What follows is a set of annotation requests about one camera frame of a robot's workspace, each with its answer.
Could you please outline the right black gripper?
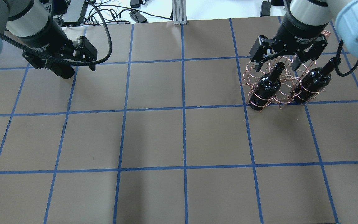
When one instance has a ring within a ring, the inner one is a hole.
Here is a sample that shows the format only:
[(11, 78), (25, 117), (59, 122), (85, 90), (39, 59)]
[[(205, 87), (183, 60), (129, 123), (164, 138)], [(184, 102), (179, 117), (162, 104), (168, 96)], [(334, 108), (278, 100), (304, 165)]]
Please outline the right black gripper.
[(291, 68), (297, 71), (300, 65), (308, 60), (315, 61), (327, 47), (327, 40), (321, 34), (327, 26), (310, 25), (296, 19), (292, 14), (285, 14), (277, 34), (273, 39), (259, 35), (250, 49), (250, 61), (254, 63), (256, 72), (259, 72), (263, 64), (278, 57), (278, 52), (297, 52)]

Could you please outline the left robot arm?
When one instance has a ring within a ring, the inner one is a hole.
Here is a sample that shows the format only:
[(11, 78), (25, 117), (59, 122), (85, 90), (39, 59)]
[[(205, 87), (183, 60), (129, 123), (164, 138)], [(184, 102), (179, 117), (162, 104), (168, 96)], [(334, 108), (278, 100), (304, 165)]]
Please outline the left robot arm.
[(37, 56), (24, 50), (22, 54), (35, 69), (45, 68), (61, 78), (71, 78), (75, 72), (71, 65), (44, 56), (85, 63), (95, 61), (98, 51), (84, 36), (75, 41), (66, 36), (61, 28), (63, 20), (55, 16), (67, 10), (66, 0), (0, 0), (0, 34), (7, 30), (20, 44), (40, 53)]

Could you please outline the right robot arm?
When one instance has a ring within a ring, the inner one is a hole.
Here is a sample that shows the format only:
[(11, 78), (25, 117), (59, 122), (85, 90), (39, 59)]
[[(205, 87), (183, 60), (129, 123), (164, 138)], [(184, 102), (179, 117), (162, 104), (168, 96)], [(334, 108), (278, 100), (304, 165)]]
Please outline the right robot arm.
[(322, 32), (332, 19), (348, 52), (358, 58), (358, 0), (285, 0), (284, 5), (287, 12), (275, 37), (258, 36), (250, 50), (257, 72), (280, 56), (296, 56), (293, 71), (318, 59), (327, 46)]

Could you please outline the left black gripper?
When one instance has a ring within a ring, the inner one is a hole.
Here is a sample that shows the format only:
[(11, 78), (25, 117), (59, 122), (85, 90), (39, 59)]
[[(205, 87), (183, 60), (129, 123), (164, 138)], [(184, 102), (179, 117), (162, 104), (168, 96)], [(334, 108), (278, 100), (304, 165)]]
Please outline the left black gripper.
[[(44, 55), (69, 59), (76, 62), (94, 62), (97, 60), (98, 50), (85, 37), (70, 40), (55, 19), (49, 18), (46, 26), (29, 37), (20, 37), (20, 40), (31, 49)], [(45, 68), (51, 70), (61, 78), (71, 78), (75, 71), (71, 65), (55, 63), (48, 59), (42, 59), (27, 51), (23, 51), (23, 58), (35, 69)]]

